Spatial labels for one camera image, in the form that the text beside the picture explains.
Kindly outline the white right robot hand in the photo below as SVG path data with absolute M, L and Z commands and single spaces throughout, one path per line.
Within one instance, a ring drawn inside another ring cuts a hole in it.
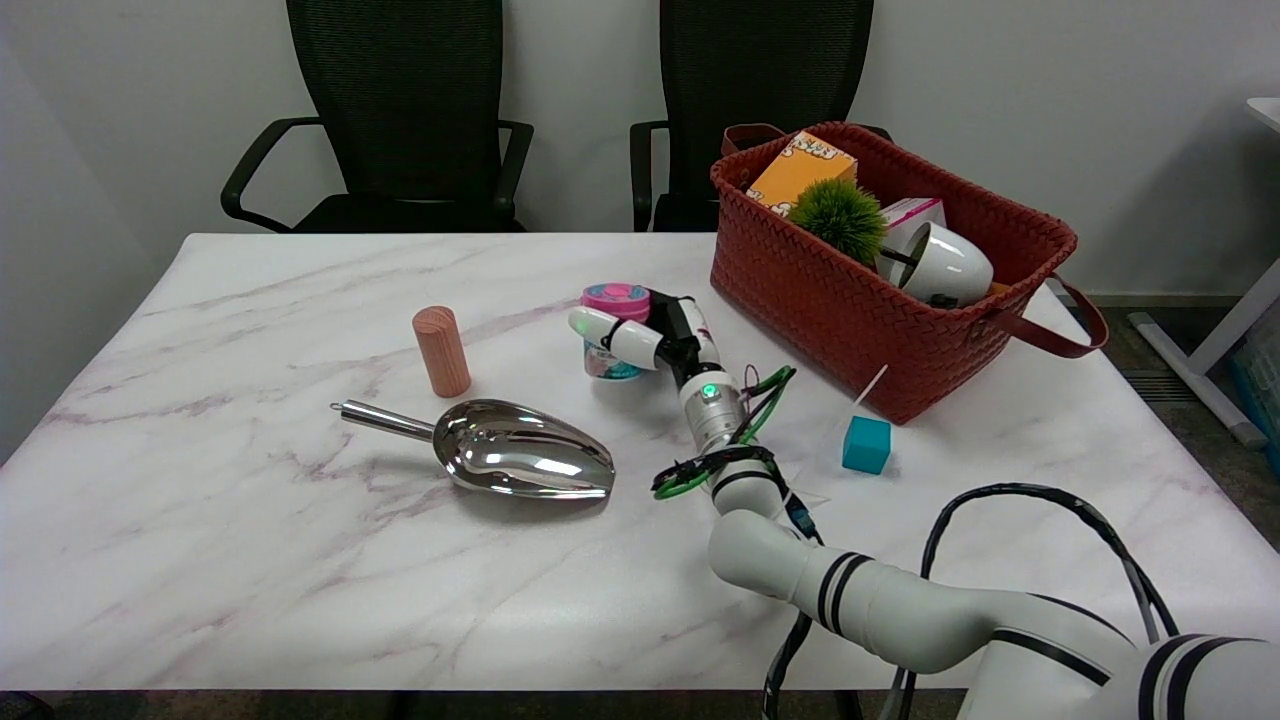
M 641 284 L 593 284 L 570 310 L 568 325 L 582 340 L 585 372 L 596 380 L 631 380 L 666 368 L 680 388 L 701 373 L 724 370 L 690 296 Z

